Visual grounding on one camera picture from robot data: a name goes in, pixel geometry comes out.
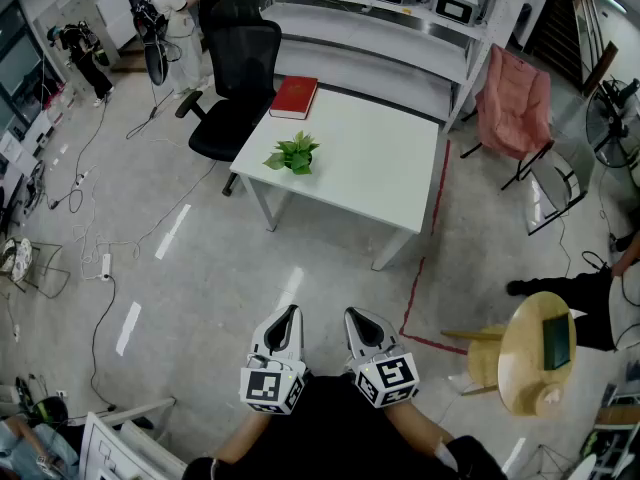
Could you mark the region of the person's right forearm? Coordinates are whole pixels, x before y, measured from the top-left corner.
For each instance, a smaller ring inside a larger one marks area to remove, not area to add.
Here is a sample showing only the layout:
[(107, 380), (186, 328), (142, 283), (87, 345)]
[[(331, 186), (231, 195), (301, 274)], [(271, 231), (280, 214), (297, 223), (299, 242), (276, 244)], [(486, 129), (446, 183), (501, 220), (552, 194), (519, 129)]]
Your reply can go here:
[(448, 445), (454, 438), (444, 428), (427, 418), (412, 401), (404, 401), (384, 408), (384, 414), (416, 452), (435, 457), (440, 445)]

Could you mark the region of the white board with diagram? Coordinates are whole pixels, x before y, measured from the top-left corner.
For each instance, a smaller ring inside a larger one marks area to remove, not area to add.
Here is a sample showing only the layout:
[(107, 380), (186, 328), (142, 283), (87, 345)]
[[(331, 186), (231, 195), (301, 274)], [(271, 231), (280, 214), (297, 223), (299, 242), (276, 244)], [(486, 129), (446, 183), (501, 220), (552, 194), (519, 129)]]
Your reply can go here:
[(176, 399), (124, 411), (90, 412), (84, 424), (79, 480), (181, 480), (186, 464), (168, 449)]

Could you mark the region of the person's black clothing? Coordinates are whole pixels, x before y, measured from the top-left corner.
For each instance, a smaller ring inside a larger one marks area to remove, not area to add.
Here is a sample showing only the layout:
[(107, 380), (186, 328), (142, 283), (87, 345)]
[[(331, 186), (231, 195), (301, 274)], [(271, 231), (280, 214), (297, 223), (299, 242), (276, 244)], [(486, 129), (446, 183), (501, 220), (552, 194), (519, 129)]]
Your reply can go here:
[(181, 480), (507, 480), (470, 435), (435, 457), (413, 450), (348, 373), (311, 377), (291, 414), (271, 415), (241, 460), (226, 464), (214, 452), (191, 461)]

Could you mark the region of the black mesh office chair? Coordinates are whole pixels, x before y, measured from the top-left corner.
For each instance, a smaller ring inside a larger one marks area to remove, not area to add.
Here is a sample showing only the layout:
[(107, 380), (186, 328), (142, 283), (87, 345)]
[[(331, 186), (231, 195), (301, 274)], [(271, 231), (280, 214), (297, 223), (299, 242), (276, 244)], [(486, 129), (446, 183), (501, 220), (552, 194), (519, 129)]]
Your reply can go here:
[(192, 112), (200, 119), (188, 146), (214, 161), (235, 160), (276, 95), (274, 71), (282, 31), (261, 16), (259, 3), (224, 0), (211, 10), (204, 39), (221, 99), (205, 111), (198, 104), (202, 92), (196, 90), (175, 112), (178, 118)]

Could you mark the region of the dark staircase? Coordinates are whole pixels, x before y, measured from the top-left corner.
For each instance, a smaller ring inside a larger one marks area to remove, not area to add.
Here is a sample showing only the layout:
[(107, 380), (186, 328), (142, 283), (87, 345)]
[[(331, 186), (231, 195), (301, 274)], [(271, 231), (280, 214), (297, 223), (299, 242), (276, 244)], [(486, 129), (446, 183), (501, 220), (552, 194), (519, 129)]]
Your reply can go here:
[(583, 64), (573, 0), (546, 0), (524, 52), (581, 87)]

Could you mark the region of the round wooden side table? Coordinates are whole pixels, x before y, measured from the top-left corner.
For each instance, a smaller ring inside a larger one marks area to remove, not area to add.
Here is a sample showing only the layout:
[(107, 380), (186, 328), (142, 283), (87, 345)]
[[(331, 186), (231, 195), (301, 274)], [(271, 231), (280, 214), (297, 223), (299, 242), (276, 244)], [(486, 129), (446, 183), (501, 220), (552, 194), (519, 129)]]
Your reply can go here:
[[(543, 366), (542, 322), (569, 315), (570, 362), (554, 371)], [(508, 323), (482, 330), (443, 330), (442, 335), (469, 342), (467, 365), (479, 387), (470, 396), (497, 392), (516, 416), (548, 416), (559, 407), (576, 357), (577, 335), (568, 305), (556, 294), (526, 298)]]

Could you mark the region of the white metal shelf rack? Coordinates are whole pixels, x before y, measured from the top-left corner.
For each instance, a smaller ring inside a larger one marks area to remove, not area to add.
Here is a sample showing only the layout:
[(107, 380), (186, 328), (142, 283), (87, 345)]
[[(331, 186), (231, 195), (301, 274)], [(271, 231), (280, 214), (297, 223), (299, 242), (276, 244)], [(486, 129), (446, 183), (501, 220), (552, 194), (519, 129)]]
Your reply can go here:
[(492, 45), (505, 47), (526, 0), (478, 0), (467, 26), (426, 4), (260, 0), (283, 42), (275, 71), (316, 78), (434, 118), (450, 128)]

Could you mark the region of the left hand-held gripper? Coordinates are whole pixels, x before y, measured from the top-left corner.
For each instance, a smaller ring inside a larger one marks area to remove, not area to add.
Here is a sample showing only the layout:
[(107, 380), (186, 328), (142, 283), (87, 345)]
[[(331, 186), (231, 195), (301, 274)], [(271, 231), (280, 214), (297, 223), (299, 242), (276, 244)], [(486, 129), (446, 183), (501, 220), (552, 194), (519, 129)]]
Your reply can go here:
[(303, 349), (300, 308), (290, 304), (272, 313), (253, 333), (252, 353), (241, 369), (240, 400), (259, 413), (291, 414), (306, 385)]

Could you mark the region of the person's left forearm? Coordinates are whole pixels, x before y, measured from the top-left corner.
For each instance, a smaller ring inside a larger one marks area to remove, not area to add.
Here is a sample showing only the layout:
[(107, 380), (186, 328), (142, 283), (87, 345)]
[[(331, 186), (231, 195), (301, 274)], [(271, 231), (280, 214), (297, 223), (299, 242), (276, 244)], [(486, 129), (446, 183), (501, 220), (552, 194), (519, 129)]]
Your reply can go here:
[(214, 457), (226, 464), (235, 464), (254, 446), (267, 429), (272, 415), (250, 412), (227, 441), (214, 453)]

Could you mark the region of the red hardcover book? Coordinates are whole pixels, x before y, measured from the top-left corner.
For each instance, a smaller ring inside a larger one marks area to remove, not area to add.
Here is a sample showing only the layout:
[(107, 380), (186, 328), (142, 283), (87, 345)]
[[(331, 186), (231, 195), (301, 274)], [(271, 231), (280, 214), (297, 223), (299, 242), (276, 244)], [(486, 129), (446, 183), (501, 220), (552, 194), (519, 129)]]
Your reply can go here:
[(271, 103), (269, 114), (275, 118), (305, 120), (318, 87), (316, 78), (287, 76)]

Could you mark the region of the grey chair with black legs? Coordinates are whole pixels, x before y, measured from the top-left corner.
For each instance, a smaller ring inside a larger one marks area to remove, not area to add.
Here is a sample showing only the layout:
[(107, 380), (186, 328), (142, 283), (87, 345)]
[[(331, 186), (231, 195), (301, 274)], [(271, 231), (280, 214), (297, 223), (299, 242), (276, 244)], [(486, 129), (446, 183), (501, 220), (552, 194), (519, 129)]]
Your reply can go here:
[(524, 181), (529, 236), (566, 216), (589, 192), (596, 159), (583, 136), (567, 136), (550, 125), (550, 149), (533, 161)]

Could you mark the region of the dark green box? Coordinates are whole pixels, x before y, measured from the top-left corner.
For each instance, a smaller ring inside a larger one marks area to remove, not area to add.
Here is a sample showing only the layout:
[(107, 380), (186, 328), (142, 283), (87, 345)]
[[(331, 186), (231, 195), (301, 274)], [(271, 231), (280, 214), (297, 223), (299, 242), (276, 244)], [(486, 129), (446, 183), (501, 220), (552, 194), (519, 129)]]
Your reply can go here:
[(554, 371), (570, 362), (569, 315), (546, 319), (542, 322), (543, 366)]

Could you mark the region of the green potted plant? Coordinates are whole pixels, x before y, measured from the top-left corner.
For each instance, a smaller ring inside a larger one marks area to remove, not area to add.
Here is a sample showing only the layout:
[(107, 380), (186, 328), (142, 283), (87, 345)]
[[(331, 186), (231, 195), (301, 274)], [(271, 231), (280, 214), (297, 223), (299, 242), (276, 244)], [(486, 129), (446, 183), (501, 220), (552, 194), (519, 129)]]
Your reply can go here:
[(278, 141), (263, 164), (272, 170), (288, 169), (295, 175), (311, 175), (313, 154), (319, 147), (311, 134), (300, 130), (291, 140)]

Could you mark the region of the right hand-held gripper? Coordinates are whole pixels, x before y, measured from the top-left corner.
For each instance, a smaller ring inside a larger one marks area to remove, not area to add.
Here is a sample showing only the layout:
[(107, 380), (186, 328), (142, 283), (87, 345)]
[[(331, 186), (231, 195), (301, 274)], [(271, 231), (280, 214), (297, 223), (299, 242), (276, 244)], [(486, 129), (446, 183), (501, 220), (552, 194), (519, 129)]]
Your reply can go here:
[(398, 344), (391, 323), (371, 311), (348, 307), (344, 324), (352, 354), (349, 370), (364, 398), (374, 408), (411, 399), (418, 389), (419, 374), (412, 353), (388, 350)]

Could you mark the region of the black standing fan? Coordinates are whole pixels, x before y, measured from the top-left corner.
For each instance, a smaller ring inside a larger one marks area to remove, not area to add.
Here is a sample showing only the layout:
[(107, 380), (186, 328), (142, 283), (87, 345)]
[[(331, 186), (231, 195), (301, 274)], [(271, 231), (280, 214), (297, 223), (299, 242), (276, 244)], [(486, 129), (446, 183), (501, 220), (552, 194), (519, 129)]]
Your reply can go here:
[(602, 81), (589, 100), (585, 121), (596, 159), (609, 168), (629, 167), (640, 152), (640, 80)]

